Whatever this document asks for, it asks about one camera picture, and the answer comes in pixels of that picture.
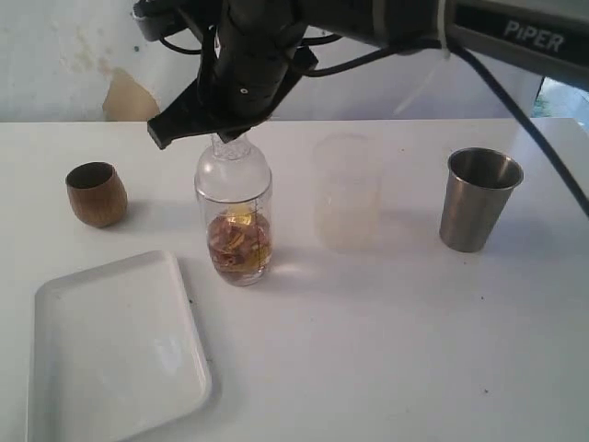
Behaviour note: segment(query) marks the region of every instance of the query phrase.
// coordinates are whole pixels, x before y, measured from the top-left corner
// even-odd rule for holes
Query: white wall
[[[0,121],[102,120],[102,102],[116,67],[165,108],[196,76],[199,58],[144,41],[130,16],[132,5],[132,0],[6,2],[0,16]],[[188,33],[172,40],[198,46]],[[339,41],[316,52],[320,66],[327,66],[371,50]],[[275,118],[392,118],[395,107],[440,57],[439,52],[392,57],[330,78],[304,79]],[[487,63],[520,105],[531,110],[539,77]],[[501,116],[507,112],[496,98],[469,67],[453,59],[398,117]]]

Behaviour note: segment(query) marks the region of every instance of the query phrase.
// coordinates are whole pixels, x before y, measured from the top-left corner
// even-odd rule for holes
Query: amber liquid
[[[207,230],[215,270],[230,284],[255,283],[271,258],[270,223],[259,213],[221,214]]]

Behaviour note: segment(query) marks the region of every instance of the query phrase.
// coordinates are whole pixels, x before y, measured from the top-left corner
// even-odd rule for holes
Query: bottle neck
[[[251,143],[245,134],[229,143],[224,143],[219,135],[212,134],[211,142],[213,143],[213,155],[219,159],[241,159],[249,155],[251,150]]]

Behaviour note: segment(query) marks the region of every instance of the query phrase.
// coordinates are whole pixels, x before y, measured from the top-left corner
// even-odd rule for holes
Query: black cable
[[[200,49],[180,48],[179,46],[176,46],[175,44],[170,43],[169,41],[167,41],[163,37],[161,39],[159,39],[159,42],[162,43],[164,46],[166,46],[168,49],[171,49],[174,52],[183,53],[184,55],[200,55],[202,52]]]
[[[354,60],[350,60],[346,63],[337,64],[332,67],[318,70],[302,69],[296,64],[294,64],[293,60],[290,59],[290,57],[288,57],[284,52],[281,52],[281,54],[283,58],[286,59],[287,63],[289,64],[289,67],[293,71],[297,72],[299,75],[319,78],[322,76],[332,76],[341,72],[345,72],[350,69],[353,69],[354,67],[362,66],[364,64],[380,60],[382,58],[388,57],[389,55],[393,55],[396,53],[413,52],[424,49],[442,49],[442,44],[439,41],[435,40],[413,40],[395,42],[385,49],[380,49],[378,51],[368,53],[367,55],[358,57]],[[497,79],[493,76],[491,71],[489,71],[489,69],[487,69],[487,67],[475,55],[473,55],[471,52],[467,51],[463,47],[453,42],[449,42],[448,49],[453,54],[460,57],[463,61],[469,64],[477,72],[477,74],[479,74],[480,78],[487,84],[489,89],[501,101],[505,108],[509,112],[511,112],[511,114],[514,116],[517,122],[519,122],[519,124],[525,129],[525,131],[530,135],[530,137],[536,142],[540,150],[542,150],[542,152],[547,157],[552,167],[557,171],[562,181],[564,181],[565,185],[572,193],[574,199],[581,206],[581,209],[583,210],[585,215],[589,217],[589,200],[587,199],[587,196],[584,194],[583,189],[581,188],[577,180],[573,177],[571,172],[567,169],[566,165],[562,162],[562,160],[560,159],[559,155],[556,153],[550,142],[532,123],[532,121],[527,117],[527,115],[525,115],[525,113],[520,109],[520,107],[517,105],[514,99],[512,99],[509,93],[503,88],[501,83],[499,83]]]
[[[341,35],[331,34],[325,37],[313,37],[303,39],[299,46],[320,46],[322,44],[333,43],[334,41],[341,40]]]

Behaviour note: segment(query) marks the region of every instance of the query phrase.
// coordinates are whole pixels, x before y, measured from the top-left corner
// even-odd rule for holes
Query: robotic arm
[[[589,89],[586,0],[140,0],[133,17],[149,41],[185,28],[202,44],[196,80],[148,130],[174,139],[219,133],[229,141],[267,120],[317,58],[308,26],[387,48],[438,38]]]

